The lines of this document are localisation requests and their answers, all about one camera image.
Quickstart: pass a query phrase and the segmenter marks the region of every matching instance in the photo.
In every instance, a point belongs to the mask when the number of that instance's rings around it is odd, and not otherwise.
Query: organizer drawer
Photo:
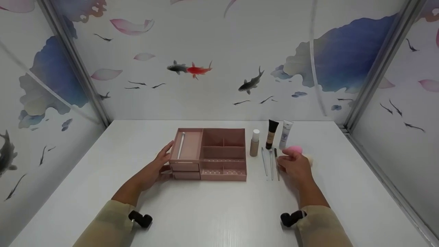
[[[172,163],[171,168],[173,171],[199,171],[198,163],[186,162],[186,163]]]
[[[174,174],[175,179],[198,179],[198,180],[200,180],[200,172],[175,171],[172,174]]]

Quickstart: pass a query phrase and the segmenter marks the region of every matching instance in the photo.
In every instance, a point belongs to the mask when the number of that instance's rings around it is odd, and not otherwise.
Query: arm
[[[280,156],[277,161],[292,178],[299,191],[300,208],[307,213],[297,223],[303,246],[351,247],[340,221],[313,179],[308,159],[296,151],[283,153],[287,156]]]
[[[128,214],[135,209],[140,194],[157,181],[171,178],[171,174],[162,174],[170,170],[164,166],[170,159],[167,153],[173,145],[170,142],[157,157],[126,181],[106,203],[96,218],[88,225],[73,247],[121,247],[131,233],[133,223]]]

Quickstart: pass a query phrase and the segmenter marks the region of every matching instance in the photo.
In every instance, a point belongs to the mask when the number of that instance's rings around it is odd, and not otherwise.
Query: white bottle cap
[[[252,141],[254,142],[259,142],[259,130],[253,130],[253,137],[252,137]]]

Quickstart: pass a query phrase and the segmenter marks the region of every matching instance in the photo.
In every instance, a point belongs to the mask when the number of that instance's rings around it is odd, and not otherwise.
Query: pink petal
[[[133,36],[146,33],[154,25],[154,20],[145,20],[144,24],[133,24],[124,19],[112,19],[110,22],[119,32]]]
[[[173,5],[174,3],[181,2],[181,1],[183,1],[183,0],[171,0],[171,5]]]
[[[0,9],[28,13],[35,9],[35,3],[34,0],[0,0]]]
[[[224,11],[224,18],[226,17],[227,11],[229,11],[230,7],[232,6],[232,4],[234,4],[236,2],[236,0],[231,0],[230,3],[227,5],[226,7],[226,11]]]
[[[395,87],[393,83],[391,83],[387,78],[383,77],[383,80],[379,84],[378,88],[384,89],[384,88],[391,88]]]
[[[439,81],[435,80],[420,80],[419,83],[421,86],[429,91],[439,93]]]
[[[111,80],[120,75],[120,73],[122,73],[122,70],[98,69],[91,75],[91,78],[95,80]]]
[[[139,61],[147,61],[151,58],[155,57],[155,55],[150,54],[150,53],[139,53],[137,54],[134,59],[139,60]]]

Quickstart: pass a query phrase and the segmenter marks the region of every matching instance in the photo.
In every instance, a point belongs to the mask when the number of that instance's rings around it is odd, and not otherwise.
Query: red goldfish
[[[192,74],[192,78],[195,78],[198,80],[197,75],[204,75],[206,72],[211,71],[212,68],[210,67],[212,65],[212,61],[210,61],[209,67],[207,69],[203,67],[195,67],[194,62],[192,62],[192,67],[189,67],[187,71]]]

